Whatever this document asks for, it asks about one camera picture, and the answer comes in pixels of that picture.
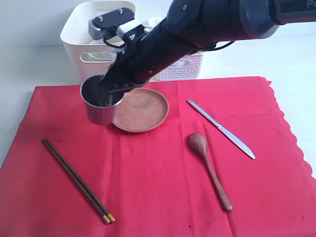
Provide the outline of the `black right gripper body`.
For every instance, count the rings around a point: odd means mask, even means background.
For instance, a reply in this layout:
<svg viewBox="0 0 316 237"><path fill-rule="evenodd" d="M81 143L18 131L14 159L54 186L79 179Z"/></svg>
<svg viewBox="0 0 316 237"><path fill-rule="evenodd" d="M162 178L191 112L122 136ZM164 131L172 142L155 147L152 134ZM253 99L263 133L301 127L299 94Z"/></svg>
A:
<svg viewBox="0 0 316 237"><path fill-rule="evenodd" d="M167 30L160 22L143 39L130 45L119 54L106 74L116 77L117 83L141 84L163 71L195 48Z"/></svg>

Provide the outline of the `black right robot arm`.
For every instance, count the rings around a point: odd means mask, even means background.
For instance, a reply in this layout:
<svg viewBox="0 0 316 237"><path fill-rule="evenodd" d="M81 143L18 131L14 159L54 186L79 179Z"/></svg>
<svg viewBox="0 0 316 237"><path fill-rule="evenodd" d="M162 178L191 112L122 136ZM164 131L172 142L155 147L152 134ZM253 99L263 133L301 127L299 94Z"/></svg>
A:
<svg viewBox="0 0 316 237"><path fill-rule="evenodd" d="M282 25L315 19L313 0L175 0L151 31L125 43L97 88L130 91L185 55L215 51L223 41L266 39Z"/></svg>

